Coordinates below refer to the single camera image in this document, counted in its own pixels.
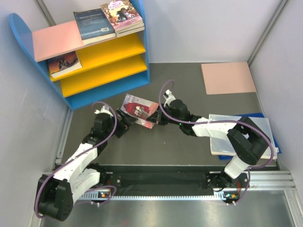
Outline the dark blue paperback book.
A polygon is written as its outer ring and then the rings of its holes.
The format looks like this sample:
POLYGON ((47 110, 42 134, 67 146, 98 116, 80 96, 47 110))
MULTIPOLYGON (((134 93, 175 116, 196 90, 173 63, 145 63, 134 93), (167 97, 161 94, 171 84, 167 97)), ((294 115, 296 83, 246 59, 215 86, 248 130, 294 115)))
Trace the dark blue paperback book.
POLYGON ((101 8, 73 14, 84 45, 116 37, 114 28, 101 8))

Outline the pink purple paperback book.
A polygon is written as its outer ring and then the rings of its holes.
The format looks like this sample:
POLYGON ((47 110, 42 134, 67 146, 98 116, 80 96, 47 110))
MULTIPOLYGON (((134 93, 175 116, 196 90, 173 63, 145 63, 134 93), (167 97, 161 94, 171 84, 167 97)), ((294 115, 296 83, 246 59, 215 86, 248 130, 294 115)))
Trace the pink purple paperback book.
POLYGON ((129 0, 113 0, 101 5, 116 32, 143 24, 143 19, 129 0))

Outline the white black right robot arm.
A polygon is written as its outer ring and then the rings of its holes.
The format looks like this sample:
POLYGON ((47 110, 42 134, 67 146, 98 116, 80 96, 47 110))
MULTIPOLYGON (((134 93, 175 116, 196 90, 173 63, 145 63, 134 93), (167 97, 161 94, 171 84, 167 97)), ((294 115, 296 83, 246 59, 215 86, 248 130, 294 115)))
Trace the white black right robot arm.
POLYGON ((158 125, 175 124, 185 135, 224 140, 232 146, 235 155, 231 161, 208 179, 209 187, 216 192, 234 186, 244 171, 258 168, 257 163, 267 150, 271 152, 270 158, 274 156, 270 138, 248 117, 207 119, 190 113, 181 100, 168 99, 150 107, 147 120, 158 125))

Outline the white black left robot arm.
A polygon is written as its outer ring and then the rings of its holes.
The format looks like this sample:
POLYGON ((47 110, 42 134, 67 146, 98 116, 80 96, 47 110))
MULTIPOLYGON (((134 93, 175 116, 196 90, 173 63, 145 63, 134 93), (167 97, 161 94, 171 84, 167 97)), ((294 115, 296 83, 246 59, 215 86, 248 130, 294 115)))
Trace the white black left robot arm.
POLYGON ((94 125, 75 153, 51 174, 43 174, 38 180, 34 211, 38 218, 51 217, 64 221, 76 201, 91 187, 103 187, 107 175, 91 161, 107 146, 112 136, 122 137, 136 122, 122 110, 111 113, 109 107, 95 110, 94 125))

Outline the blue treehouse paperback book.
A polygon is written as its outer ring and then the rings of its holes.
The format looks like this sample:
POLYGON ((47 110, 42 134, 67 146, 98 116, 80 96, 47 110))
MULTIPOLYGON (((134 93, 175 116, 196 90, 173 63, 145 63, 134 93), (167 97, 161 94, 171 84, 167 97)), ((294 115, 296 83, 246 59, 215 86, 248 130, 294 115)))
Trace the blue treehouse paperback book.
POLYGON ((117 34, 122 34, 122 33, 126 33, 126 32, 137 32, 137 31, 142 31, 144 30, 144 23, 138 23, 138 24, 133 24, 132 26, 128 27, 128 28, 124 28, 122 30, 116 31, 117 34))

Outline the red pink picture book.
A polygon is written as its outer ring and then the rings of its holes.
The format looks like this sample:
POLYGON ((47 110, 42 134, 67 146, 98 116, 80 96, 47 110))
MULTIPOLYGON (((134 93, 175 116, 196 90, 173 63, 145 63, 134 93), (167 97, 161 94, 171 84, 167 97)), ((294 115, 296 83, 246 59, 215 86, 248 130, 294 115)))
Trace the red pink picture book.
POLYGON ((126 94, 121 110, 136 118, 136 123, 145 128, 152 129, 154 123, 147 121, 158 109, 159 104, 140 97, 126 94))

